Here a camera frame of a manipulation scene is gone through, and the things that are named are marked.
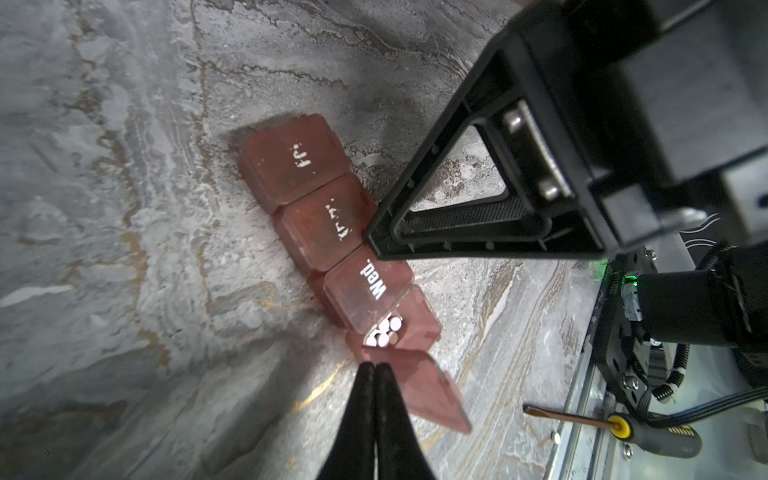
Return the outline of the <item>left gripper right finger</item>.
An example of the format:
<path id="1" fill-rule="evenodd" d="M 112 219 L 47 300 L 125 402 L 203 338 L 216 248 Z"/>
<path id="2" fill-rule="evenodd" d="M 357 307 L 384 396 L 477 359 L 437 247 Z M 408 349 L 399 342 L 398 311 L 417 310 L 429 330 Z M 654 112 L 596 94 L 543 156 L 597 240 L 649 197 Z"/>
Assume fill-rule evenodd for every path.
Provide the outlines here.
<path id="1" fill-rule="evenodd" d="M 419 446 L 392 367 L 375 367 L 375 444 L 379 479 L 434 480 Z"/>

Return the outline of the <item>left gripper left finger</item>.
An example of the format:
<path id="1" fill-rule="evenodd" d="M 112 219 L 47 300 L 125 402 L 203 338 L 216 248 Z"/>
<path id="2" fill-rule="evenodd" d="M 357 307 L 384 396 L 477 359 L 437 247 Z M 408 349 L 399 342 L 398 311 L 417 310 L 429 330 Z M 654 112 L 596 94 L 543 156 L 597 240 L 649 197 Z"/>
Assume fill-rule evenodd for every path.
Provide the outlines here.
<path id="1" fill-rule="evenodd" d="M 334 444 L 318 479 L 373 479 L 375 366 L 359 365 Z"/>

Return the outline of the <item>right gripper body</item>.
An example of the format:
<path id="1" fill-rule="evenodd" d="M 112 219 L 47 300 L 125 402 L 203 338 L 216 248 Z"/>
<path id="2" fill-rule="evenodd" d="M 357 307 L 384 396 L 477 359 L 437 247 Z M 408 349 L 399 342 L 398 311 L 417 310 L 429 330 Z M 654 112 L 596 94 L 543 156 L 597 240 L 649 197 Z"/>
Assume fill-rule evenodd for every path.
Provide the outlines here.
<path id="1" fill-rule="evenodd" d="M 601 200 L 624 239 L 709 211 L 736 240 L 767 236 L 767 5 L 567 1 L 578 84 L 614 168 Z"/>

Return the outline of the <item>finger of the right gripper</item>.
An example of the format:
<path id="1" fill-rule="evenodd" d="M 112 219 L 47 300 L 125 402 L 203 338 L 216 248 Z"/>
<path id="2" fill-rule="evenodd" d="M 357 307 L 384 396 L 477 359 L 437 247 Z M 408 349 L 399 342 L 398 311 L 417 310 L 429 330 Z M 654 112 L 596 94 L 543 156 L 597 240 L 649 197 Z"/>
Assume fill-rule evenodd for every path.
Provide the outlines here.
<path id="1" fill-rule="evenodd" d="M 366 232 L 387 260 L 599 259 L 599 151 L 565 29 L 505 29 L 482 51 Z"/>

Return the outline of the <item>brown pill organizer box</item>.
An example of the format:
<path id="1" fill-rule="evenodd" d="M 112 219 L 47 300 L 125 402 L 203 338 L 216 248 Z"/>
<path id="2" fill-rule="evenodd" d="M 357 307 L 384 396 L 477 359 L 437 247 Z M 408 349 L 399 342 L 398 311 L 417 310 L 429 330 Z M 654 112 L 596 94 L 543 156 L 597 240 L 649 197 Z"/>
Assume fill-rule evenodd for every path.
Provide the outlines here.
<path id="1" fill-rule="evenodd" d="M 250 132 L 238 168 L 356 360 L 390 364 L 411 414 L 470 433 L 457 386 L 429 354 L 442 326 L 409 265 L 379 259 L 364 241 L 376 204 L 325 118 L 305 115 Z M 399 342 L 364 346 L 391 315 L 403 319 Z"/>

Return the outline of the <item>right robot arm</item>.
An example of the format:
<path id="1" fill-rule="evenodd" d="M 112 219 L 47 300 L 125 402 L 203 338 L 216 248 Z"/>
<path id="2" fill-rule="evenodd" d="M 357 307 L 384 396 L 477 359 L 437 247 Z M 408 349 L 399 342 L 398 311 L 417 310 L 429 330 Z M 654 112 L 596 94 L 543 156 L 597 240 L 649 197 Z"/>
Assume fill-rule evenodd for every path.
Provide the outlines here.
<path id="1" fill-rule="evenodd" d="M 483 49 L 365 233 L 382 260 L 598 260 L 594 357 L 767 353 L 767 5 L 534 1 Z"/>

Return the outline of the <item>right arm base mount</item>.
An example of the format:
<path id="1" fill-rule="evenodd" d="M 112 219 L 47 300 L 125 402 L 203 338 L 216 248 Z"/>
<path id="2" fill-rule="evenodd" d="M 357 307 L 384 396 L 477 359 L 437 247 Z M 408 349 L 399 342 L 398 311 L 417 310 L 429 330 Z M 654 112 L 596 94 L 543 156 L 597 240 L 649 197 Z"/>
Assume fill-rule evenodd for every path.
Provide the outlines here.
<path id="1" fill-rule="evenodd" d="M 637 280 L 657 272 L 656 259 L 654 251 L 640 248 L 610 261 L 593 312 L 592 364 L 607 391 L 630 411 L 649 406 L 653 399 L 668 402 L 687 366 L 687 347 L 665 345 L 641 325 Z"/>

